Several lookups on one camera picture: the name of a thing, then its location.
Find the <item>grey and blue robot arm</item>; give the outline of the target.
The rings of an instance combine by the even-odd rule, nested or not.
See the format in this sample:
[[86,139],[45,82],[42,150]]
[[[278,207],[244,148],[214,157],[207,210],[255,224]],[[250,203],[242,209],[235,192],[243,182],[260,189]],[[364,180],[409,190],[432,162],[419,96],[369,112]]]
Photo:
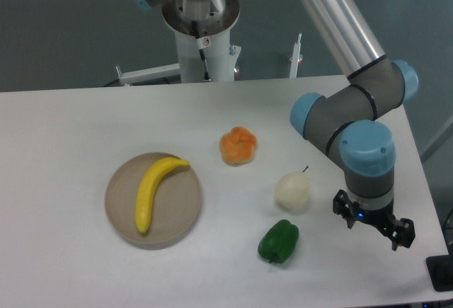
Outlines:
[[[233,81],[238,50],[229,32],[239,17],[238,0],[136,0],[145,9],[160,6],[179,41],[178,71],[186,83]],[[339,166],[345,190],[333,211],[348,224],[371,225],[394,248],[408,248],[414,223],[393,214],[396,152],[390,130],[379,118],[418,89],[412,66],[389,60],[353,0],[302,0],[348,80],[332,96],[307,93],[289,120],[306,140]]]

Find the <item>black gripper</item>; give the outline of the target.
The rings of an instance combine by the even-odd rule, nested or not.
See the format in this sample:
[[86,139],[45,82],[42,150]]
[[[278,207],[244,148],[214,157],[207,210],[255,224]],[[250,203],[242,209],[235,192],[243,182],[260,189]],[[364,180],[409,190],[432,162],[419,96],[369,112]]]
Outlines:
[[415,239],[415,225],[413,220],[394,217],[394,199],[386,201],[378,208],[369,206],[368,202],[360,202],[363,198],[348,195],[340,189],[333,198],[333,213],[341,216],[352,229],[356,222],[375,227],[383,236],[391,241],[391,248],[396,251],[402,246],[409,249]]

